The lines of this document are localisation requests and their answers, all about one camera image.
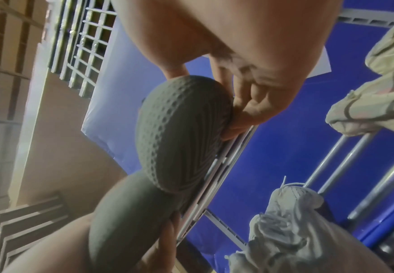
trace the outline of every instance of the metal grate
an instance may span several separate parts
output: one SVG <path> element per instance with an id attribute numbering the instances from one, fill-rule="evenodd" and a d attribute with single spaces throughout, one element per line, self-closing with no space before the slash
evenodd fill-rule
<path id="1" fill-rule="evenodd" d="M 338 21 L 349 24 L 389 28 L 394 26 L 394 12 L 367 9 L 343 9 L 338 17 Z"/>
<path id="2" fill-rule="evenodd" d="M 110 0 L 65 0 L 56 49 L 50 67 L 78 89 L 81 97 L 94 91 L 116 12 Z"/>

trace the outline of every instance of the blue surface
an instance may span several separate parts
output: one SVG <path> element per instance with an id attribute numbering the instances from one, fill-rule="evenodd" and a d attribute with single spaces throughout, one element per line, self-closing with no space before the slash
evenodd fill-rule
<path id="1" fill-rule="evenodd" d="M 306 181 L 338 140 L 340 134 L 324 122 L 326 113 L 351 89 L 377 78 L 365 67 L 364 59 L 386 31 L 378 27 L 337 24 L 327 43 L 333 72 L 308 79 L 292 105 L 256 131 L 210 204 L 210 209 L 242 238 L 248 238 L 249 221 L 265 210 L 271 192 L 280 186 L 283 176 L 287 176 L 288 183 Z M 102 67 L 102 71 L 108 73 L 101 73 L 98 78 L 82 131 L 131 174 L 140 168 L 134 127 L 141 101 L 164 77 L 117 24 L 111 40 L 115 42 L 107 48 Z M 187 66 L 191 74 L 211 76 L 206 58 L 194 60 Z M 314 189 L 322 185 L 357 140 L 348 141 Z M 327 195 L 337 221 L 347 217 L 393 163 L 394 133 L 382 130 Z M 390 206 L 393 201 L 394 195 L 385 204 Z M 384 232 L 375 225 L 390 221 L 387 208 L 386 205 L 379 208 L 361 227 L 367 231 L 364 239 L 370 239 L 377 231 L 381 237 L 393 228 L 394 222 Z M 188 239 L 218 273 L 228 271 L 224 255 L 238 249 L 209 220 L 203 217 Z"/>
<path id="2" fill-rule="evenodd" d="M 394 11 L 394 0 L 344 0 L 344 7 L 349 9 Z"/>

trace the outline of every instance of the hand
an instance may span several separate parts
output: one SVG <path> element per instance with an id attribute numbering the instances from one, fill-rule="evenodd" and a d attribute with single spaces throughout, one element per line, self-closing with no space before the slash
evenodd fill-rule
<path id="1" fill-rule="evenodd" d="M 112 0 L 140 51 L 167 79 L 209 54 L 231 95 L 231 139 L 286 109 L 315 66 L 341 0 Z"/>
<path id="2" fill-rule="evenodd" d="M 54 232 L 18 257 L 4 273 L 90 273 L 88 236 L 93 215 L 81 217 Z M 175 265 L 179 213 L 174 213 L 160 239 L 133 272 L 170 273 Z"/>

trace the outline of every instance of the textured sole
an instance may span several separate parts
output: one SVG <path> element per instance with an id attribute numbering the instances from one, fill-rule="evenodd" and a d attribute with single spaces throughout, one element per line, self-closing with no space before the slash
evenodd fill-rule
<path id="1" fill-rule="evenodd" d="M 160 189 L 185 192 L 204 178 L 221 146 L 232 98 L 202 76 L 167 81 L 146 98 L 136 130 L 142 168 Z"/>
<path id="2" fill-rule="evenodd" d="M 161 225 L 181 203 L 143 172 L 130 175 L 102 199 L 89 232 L 89 254 L 98 273 L 129 272 L 159 238 Z"/>

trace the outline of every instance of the gray rubber object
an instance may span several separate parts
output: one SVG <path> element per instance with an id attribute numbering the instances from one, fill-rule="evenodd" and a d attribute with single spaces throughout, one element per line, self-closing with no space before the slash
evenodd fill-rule
<path id="1" fill-rule="evenodd" d="M 97 273 L 130 271 L 155 243 L 180 195 L 155 187 L 143 172 L 121 181 L 101 200 L 89 232 L 89 255 Z"/>
<path id="2" fill-rule="evenodd" d="M 145 99 L 136 130 L 142 168 L 160 189 L 179 193 L 197 185 L 221 146 L 232 98 L 217 81 L 183 76 Z"/>

